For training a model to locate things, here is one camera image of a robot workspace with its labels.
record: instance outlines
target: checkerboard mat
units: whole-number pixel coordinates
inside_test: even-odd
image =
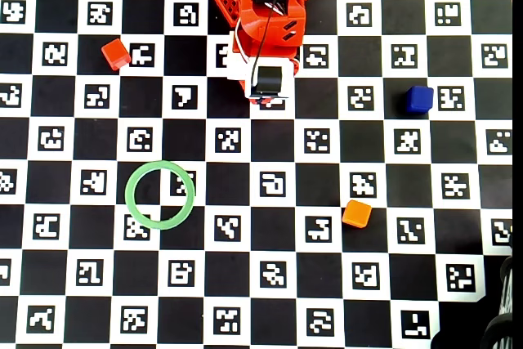
[[[472,347],[511,252],[512,0],[309,0],[295,95],[262,106],[229,30],[213,0],[0,0],[0,348]],[[161,233],[123,197],[159,159],[196,188]]]

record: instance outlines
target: orange cube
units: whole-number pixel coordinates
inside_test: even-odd
[[[109,62],[109,65],[113,71],[116,71],[117,69],[120,69],[131,63],[131,56],[119,38],[116,38],[109,44],[105,44],[101,48],[101,51],[104,54],[106,60]]]
[[[373,208],[357,200],[350,200],[343,213],[342,222],[357,228],[365,228],[369,222],[370,212]]]

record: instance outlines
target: green ring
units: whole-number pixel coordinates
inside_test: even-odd
[[[178,175],[183,182],[183,185],[186,187],[186,204],[183,205],[183,208],[181,208],[176,216],[171,217],[166,221],[153,221],[150,218],[147,218],[142,213],[140,213],[135,201],[134,194],[138,182],[147,173],[151,173],[157,169],[168,169],[172,173]],[[194,183],[189,177],[189,174],[183,168],[179,167],[175,163],[171,163],[170,161],[154,161],[152,163],[144,163],[129,177],[129,180],[127,180],[127,184],[125,186],[125,204],[127,205],[127,208],[129,209],[129,212],[133,218],[146,228],[166,230],[172,229],[186,220],[193,209],[195,194],[196,191],[194,190]]]

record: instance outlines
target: cube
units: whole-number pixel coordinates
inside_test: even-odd
[[[407,112],[425,114],[432,108],[434,89],[427,86],[412,86],[407,92]]]
[[[119,38],[105,44],[101,48],[101,52],[104,54],[105,59],[108,61],[113,71],[121,69],[125,65],[131,63],[131,56]]]
[[[356,228],[365,228],[369,223],[372,209],[367,204],[362,204],[357,200],[350,200],[343,213],[342,222]]]

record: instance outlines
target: blue cube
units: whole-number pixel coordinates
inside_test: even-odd
[[[407,92],[407,112],[425,114],[432,108],[434,89],[427,86],[412,86]]]

